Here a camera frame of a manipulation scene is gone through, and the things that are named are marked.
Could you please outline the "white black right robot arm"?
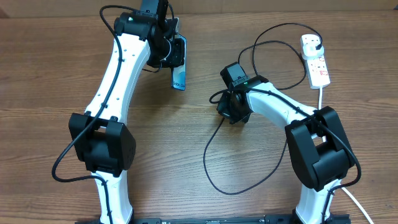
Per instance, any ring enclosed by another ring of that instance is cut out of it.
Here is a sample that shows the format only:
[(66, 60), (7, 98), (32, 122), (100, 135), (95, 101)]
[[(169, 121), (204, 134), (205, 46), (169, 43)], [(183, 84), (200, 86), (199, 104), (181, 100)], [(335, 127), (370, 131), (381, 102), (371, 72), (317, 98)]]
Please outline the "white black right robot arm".
[(217, 111), (229, 122), (247, 123), (252, 113), (259, 113), (285, 131), (292, 168), (302, 183), (300, 200), (290, 223), (349, 223), (348, 215), (330, 212), (335, 191), (350, 168), (361, 167), (349, 144), (337, 112), (326, 106), (317, 110), (277, 90), (264, 77), (239, 75), (224, 78), (225, 90), (216, 101)]

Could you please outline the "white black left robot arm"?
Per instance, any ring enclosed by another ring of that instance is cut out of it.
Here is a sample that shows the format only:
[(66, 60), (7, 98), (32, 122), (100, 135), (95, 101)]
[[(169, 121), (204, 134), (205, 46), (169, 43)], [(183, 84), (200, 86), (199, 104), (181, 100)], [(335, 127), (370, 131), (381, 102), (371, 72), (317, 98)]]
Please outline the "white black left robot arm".
[(136, 140), (127, 128), (129, 105), (140, 74), (148, 65), (155, 72), (169, 68), (171, 86), (185, 90), (187, 40), (180, 34), (180, 19), (157, 12), (128, 9), (111, 28), (113, 53), (96, 95), (82, 114), (69, 120), (79, 161), (84, 162), (98, 190), (101, 215), (96, 223), (133, 223), (127, 171)]

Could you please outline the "blue screen smartphone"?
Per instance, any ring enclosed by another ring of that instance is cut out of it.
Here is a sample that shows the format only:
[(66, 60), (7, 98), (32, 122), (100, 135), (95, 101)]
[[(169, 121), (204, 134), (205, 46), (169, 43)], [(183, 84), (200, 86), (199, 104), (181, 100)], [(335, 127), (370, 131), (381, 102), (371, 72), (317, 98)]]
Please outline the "blue screen smartphone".
[(183, 65), (172, 70), (172, 87), (177, 90), (185, 91), (187, 40), (180, 34), (177, 34), (176, 40), (182, 41)]

